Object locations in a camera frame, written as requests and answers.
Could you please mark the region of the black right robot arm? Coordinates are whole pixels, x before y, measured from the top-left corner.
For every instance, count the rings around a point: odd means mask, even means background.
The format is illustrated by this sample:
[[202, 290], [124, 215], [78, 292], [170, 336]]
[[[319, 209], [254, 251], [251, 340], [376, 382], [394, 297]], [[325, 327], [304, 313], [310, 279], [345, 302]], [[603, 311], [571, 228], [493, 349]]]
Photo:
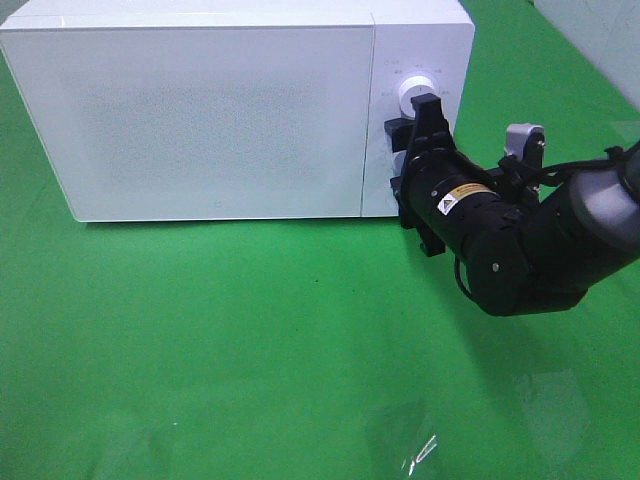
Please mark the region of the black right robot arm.
[[542, 127], [512, 124], [486, 170], [456, 147], [439, 97], [411, 104], [414, 118], [384, 125], [404, 156], [390, 181], [401, 225], [427, 256], [453, 254], [459, 289], [484, 312], [568, 310], [638, 259], [637, 146], [548, 166]]

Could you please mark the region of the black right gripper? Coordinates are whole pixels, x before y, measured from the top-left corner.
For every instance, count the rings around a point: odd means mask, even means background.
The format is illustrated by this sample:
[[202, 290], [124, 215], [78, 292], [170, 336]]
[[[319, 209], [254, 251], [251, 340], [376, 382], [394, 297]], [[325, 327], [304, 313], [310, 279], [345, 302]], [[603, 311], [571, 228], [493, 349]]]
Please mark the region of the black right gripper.
[[405, 154], [391, 180], [401, 224], [414, 228], [428, 257], [451, 250], [458, 258], [518, 258], [520, 211], [491, 184], [491, 176], [449, 145], [450, 128], [441, 98], [426, 93], [411, 99], [415, 121], [384, 122], [393, 153]]

